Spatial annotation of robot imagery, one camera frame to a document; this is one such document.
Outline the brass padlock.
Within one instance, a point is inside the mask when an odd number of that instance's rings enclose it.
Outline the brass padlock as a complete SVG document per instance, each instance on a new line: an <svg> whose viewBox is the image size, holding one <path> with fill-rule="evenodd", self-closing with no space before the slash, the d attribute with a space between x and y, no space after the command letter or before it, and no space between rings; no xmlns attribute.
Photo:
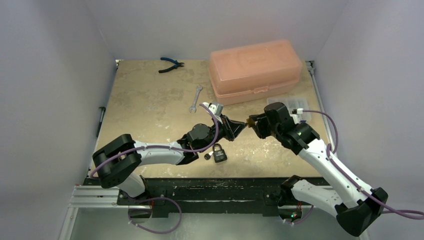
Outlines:
<svg viewBox="0 0 424 240"><path fill-rule="evenodd" d="M253 119L251 119L251 118L248 118L248 119L246 120L246 126L247 126L248 128L253 128L253 127L255 127L255 126L256 126L256 121L255 121L255 120L253 120Z"/></svg>

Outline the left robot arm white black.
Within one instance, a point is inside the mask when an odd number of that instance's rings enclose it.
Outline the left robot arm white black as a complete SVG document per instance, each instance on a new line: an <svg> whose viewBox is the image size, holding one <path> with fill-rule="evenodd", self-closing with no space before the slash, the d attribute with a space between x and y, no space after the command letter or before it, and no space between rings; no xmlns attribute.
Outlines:
<svg viewBox="0 0 424 240"><path fill-rule="evenodd" d="M247 126L223 114L212 119L212 126L198 123L174 142L146 143L133 140L130 134L122 134L93 154L95 168L89 176L98 179L102 188L117 187L136 204L142 205L148 201L149 191L143 177L135 174L136 168L190 164L219 140L234 141Z"/></svg>

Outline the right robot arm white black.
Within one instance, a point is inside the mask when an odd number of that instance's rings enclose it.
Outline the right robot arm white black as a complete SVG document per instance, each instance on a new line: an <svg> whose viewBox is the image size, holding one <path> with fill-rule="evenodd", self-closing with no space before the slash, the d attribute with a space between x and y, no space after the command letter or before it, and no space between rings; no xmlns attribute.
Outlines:
<svg viewBox="0 0 424 240"><path fill-rule="evenodd" d="M372 188L351 172L328 148L320 135L301 122L282 102L264 108L262 114L250 115L247 126L260 139L274 137L316 169L331 189L324 189L293 175L280 185L278 206L306 202L336 218L350 235L359 237L382 213L387 192Z"/></svg>

